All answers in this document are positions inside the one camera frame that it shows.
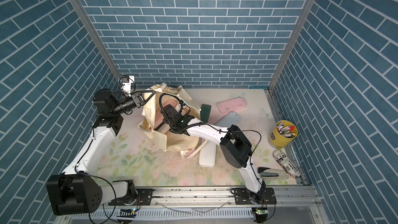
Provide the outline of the cream canvas tote bag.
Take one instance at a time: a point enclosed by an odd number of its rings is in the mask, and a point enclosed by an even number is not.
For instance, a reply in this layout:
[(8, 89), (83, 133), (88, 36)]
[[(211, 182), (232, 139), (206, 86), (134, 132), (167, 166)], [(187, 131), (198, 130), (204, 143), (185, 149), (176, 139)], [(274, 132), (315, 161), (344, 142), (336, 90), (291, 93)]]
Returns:
[(184, 155), (194, 150), (200, 138), (189, 135), (184, 128), (191, 118), (201, 119), (199, 105), (182, 86), (173, 88), (162, 83), (149, 90), (154, 93), (144, 94), (148, 102), (138, 128), (163, 151), (179, 151)]

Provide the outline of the dark green pencil case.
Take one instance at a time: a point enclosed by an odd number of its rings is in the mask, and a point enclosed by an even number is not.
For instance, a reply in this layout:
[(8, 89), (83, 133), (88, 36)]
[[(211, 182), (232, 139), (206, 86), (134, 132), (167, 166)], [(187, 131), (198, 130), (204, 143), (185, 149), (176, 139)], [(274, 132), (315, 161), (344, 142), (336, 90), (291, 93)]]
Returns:
[(202, 122), (209, 122), (209, 117), (211, 113), (211, 105), (202, 104), (200, 117)]

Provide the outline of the white pencil case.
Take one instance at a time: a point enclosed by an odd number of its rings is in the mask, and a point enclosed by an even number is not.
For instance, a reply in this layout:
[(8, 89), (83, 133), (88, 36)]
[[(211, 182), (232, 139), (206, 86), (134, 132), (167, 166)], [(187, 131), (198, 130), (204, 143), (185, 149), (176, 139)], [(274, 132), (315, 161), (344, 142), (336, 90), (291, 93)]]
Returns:
[(207, 143), (200, 150), (199, 165), (201, 167), (213, 168), (216, 163), (217, 145), (214, 143)]

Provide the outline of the light blue case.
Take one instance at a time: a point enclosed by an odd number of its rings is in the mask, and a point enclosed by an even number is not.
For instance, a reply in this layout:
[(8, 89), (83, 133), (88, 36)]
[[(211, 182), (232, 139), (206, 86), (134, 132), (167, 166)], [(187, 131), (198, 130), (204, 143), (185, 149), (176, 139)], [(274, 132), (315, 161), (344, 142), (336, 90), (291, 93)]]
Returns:
[(215, 125), (219, 127), (229, 128), (232, 125), (238, 125), (242, 120), (242, 117), (236, 112), (230, 112), (222, 119), (220, 119)]

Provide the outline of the pink pencil case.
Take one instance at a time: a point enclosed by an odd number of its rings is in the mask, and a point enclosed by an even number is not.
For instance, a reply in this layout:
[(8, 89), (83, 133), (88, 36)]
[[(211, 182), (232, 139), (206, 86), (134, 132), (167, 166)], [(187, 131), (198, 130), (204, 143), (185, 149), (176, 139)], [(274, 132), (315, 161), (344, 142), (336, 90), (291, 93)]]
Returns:
[(236, 97), (233, 99), (218, 102), (216, 106), (219, 112), (227, 113), (245, 108), (247, 106), (247, 103), (242, 97)]

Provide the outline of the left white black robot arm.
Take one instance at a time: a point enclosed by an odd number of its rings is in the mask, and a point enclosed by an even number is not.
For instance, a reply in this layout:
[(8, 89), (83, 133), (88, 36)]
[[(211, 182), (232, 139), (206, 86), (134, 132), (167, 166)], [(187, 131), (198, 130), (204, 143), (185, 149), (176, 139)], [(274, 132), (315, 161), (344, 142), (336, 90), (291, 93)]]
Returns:
[(93, 104), (98, 110), (92, 133), (72, 162), (58, 175), (52, 175), (46, 188), (52, 211), (57, 216), (95, 212), (100, 205), (114, 201), (116, 204), (134, 205), (138, 192), (132, 180), (96, 182), (94, 172), (101, 157), (119, 133), (122, 114), (143, 107), (153, 96), (153, 90), (140, 90), (117, 100), (109, 89), (97, 91)]

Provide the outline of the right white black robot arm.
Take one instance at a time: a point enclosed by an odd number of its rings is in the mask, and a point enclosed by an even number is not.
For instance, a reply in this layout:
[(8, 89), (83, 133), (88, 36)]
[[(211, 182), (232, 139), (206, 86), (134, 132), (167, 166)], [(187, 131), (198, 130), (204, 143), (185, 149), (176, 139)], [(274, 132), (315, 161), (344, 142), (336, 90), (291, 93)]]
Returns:
[(244, 179), (246, 189), (241, 196), (254, 204), (264, 202), (266, 185), (253, 163), (252, 144), (244, 131), (236, 125), (225, 128), (202, 122), (189, 114), (183, 115), (171, 105), (160, 109), (163, 122), (170, 126), (172, 133), (199, 137), (220, 146), (226, 161), (237, 168)]

